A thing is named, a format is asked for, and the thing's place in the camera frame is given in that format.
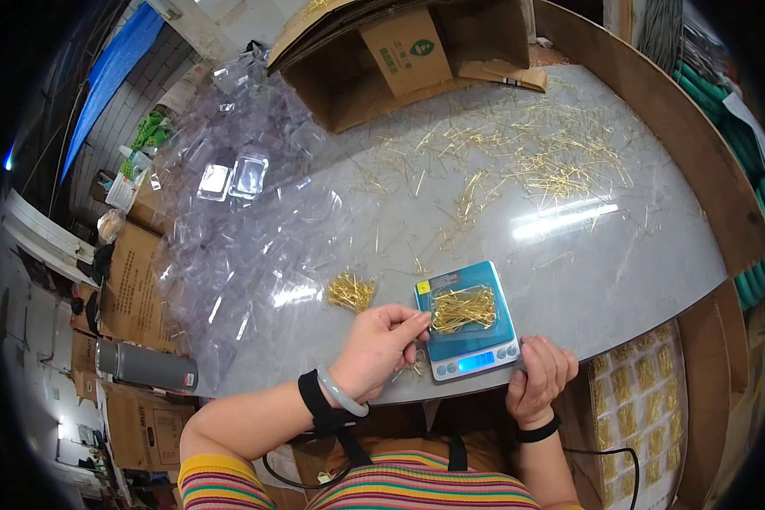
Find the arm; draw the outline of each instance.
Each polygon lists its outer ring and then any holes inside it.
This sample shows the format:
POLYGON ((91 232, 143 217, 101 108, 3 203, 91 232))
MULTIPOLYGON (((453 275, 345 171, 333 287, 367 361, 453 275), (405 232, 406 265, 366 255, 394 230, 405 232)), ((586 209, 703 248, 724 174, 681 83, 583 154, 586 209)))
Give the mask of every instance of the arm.
MULTIPOLYGON (((428 339, 429 322, 428 314, 398 304, 362 312, 343 353, 329 368, 332 378, 357 402, 376 398, 391 373, 416 361, 412 341, 428 339)), ((339 407, 326 391, 324 395, 332 407, 339 407)), ((312 414, 298 392, 297 381, 284 382, 202 407, 184 427, 181 459, 215 453, 255 460, 310 428, 312 414)))
MULTIPOLYGON (((522 430, 551 422, 550 403, 578 373, 578 359, 559 350, 546 336, 522 337, 521 355, 527 373, 517 371, 507 389, 507 410, 522 430)), ((556 432, 535 443, 520 446, 518 471, 536 502, 545 510, 580 506, 570 467, 556 432)))

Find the digital scale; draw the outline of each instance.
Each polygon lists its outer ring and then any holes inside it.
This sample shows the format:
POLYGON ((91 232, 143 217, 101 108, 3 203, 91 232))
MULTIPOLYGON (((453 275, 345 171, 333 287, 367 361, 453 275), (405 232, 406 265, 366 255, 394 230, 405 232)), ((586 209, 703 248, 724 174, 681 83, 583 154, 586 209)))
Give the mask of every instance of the digital scale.
POLYGON ((420 281, 414 286, 414 293, 419 310, 433 312, 433 299, 437 293, 462 291, 475 286, 487 286, 493 291, 496 321, 489 328, 470 323, 459 332, 447 334, 439 333, 433 327, 428 328, 428 359, 437 381, 447 381, 514 363, 521 354, 493 262, 475 263, 459 271, 420 281))

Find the striped shirt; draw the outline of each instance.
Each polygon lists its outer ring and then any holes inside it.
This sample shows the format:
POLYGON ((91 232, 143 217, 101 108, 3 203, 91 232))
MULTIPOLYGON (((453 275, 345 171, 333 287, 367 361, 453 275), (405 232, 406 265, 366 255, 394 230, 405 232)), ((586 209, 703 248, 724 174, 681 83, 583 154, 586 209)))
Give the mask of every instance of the striped shirt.
MULTIPOLYGON (((416 450, 371 459, 374 465, 352 469, 307 508, 539 508, 527 488, 509 475, 449 472, 448 459, 416 450)), ((187 459, 178 486, 187 510, 275 508, 252 470, 226 455, 187 459)))

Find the gray thermos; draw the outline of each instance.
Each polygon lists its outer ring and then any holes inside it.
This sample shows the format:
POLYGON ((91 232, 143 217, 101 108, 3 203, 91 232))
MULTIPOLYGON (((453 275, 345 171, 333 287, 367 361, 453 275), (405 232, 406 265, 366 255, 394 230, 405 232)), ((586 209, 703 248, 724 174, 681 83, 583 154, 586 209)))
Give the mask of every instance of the gray thermos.
POLYGON ((130 343, 98 341, 96 367, 120 380, 154 388, 192 392, 198 385, 198 367, 193 360, 130 343))

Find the black cable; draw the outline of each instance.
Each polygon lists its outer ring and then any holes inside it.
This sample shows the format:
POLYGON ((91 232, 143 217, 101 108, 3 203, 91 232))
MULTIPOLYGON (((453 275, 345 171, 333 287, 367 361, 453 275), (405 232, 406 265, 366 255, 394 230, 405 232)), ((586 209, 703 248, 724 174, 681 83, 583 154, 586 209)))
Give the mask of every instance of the black cable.
POLYGON ((346 477, 348 472, 351 471, 351 466, 349 466, 349 467, 346 467, 346 469, 343 470, 342 473, 338 474, 337 476, 335 476, 334 478, 332 478, 328 482, 323 482, 323 483, 318 484, 318 485, 306 485, 306 484, 302 484, 302 483, 299 483, 299 482, 293 482, 293 481, 291 481, 291 480, 289 480, 287 478, 284 478, 283 476, 279 475, 278 473, 275 473, 275 470, 272 469, 271 467, 269 467, 269 461, 266 460, 266 455, 263 456, 263 466, 266 468, 266 470, 269 472, 269 474, 271 474, 272 476, 275 476, 275 478, 277 478, 281 482, 284 482, 285 484, 292 485, 293 487, 297 487, 299 489, 314 489, 314 490, 325 489, 326 487, 330 487, 332 485, 340 483, 340 481, 343 478, 346 477))
POLYGON ((633 448, 618 448, 617 450, 606 451, 591 451, 591 450, 575 450, 574 448, 564 448, 564 451, 568 451, 572 454, 589 454, 589 455, 614 455, 621 454, 623 452, 629 452, 632 455, 632 460, 635 462, 635 492, 632 493, 632 505, 629 510, 635 510, 635 503, 637 503, 637 489, 640 485, 640 464, 638 463, 637 454, 633 448))

